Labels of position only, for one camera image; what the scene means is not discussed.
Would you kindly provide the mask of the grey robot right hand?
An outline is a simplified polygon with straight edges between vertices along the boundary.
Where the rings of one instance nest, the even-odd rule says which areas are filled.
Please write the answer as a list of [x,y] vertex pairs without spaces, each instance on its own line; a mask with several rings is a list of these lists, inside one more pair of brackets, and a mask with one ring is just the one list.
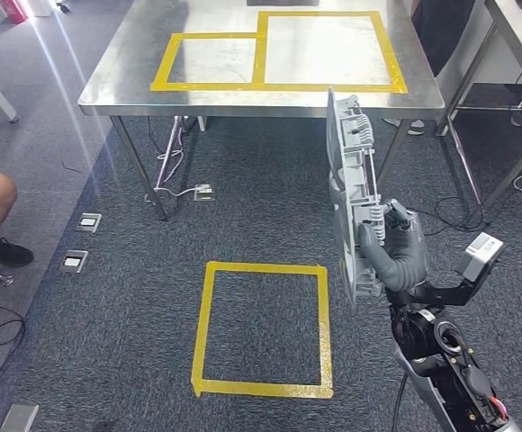
[[427,247],[418,215],[396,199],[387,201],[383,210],[384,243],[379,243],[372,226],[360,223],[357,227],[360,251],[392,292],[407,291],[423,282],[427,275]]

